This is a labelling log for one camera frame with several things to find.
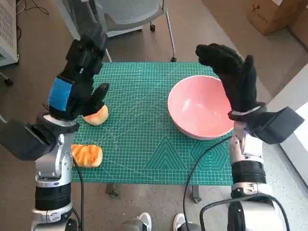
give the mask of floor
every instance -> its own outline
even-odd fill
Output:
[[[18,43],[20,62],[5,73],[14,80],[11,88],[0,84],[0,114],[6,119],[34,122],[43,110],[56,74],[65,65],[65,55],[72,41],[65,23],[52,1],[36,0],[50,12],[38,10],[19,14],[22,37]],[[269,102],[289,76],[294,76],[308,60],[308,54],[284,30],[269,37],[261,36],[244,18],[245,0],[210,1],[171,0],[170,20],[177,47],[178,61],[197,61],[197,44],[219,43],[237,49],[241,55],[255,56],[259,73],[259,100]],[[142,32],[109,40],[114,61],[169,61],[172,56],[165,18],[155,20],[156,32],[148,25]],[[282,202],[291,230],[308,227],[308,190],[284,153],[277,146],[264,145],[268,183]],[[0,147],[1,226],[4,230],[29,230],[34,205],[34,163],[16,160]],[[74,207],[79,209],[80,186],[73,183]],[[104,194],[105,185],[85,187],[85,227],[87,230],[111,230],[131,216],[148,211],[154,230],[171,230],[174,216],[182,211],[183,186],[122,185],[120,200]],[[189,220],[198,222],[200,208],[212,201],[228,198],[230,187],[203,186],[203,201],[187,201]],[[208,230],[226,230],[227,207],[213,208],[205,214]]]

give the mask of bread roll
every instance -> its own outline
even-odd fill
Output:
[[[88,124],[98,126],[108,118],[108,107],[104,105],[97,113],[82,117]]]
[[[95,145],[72,145],[72,155],[80,167],[98,167],[103,160],[103,151]]]

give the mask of table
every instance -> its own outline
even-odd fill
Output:
[[[168,94],[181,79],[216,76],[210,67],[194,62],[103,63],[94,86],[108,82],[105,97],[108,120],[97,127],[81,117],[74,143],[103,149],[98,168],[84,168],[85,182],[185,184],[198,157],[225,138],[198,141],[182,134],[167,110]],[[73,180],[79,180],[73,171]],[[231,185],[228,142],[201,161],[192,185]]]

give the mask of cardboard box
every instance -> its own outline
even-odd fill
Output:
[[[247,18],[267,35],[296,21],[307,5],[308,0],[250,0]]]
[[[291,26],[291,31],[308,49],[308,6]]]

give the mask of shoe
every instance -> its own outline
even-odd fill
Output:
[[[143,224],[145,224],[147,231],[152,230],[152,219],[150,214],[148,213],[141,213],[137,219],[139,219]]]
[[[184,214],[178,213],[173,221],[173,231],[178,231],[178,228],[182,226],[182,224],[185,223],[185,217]]]

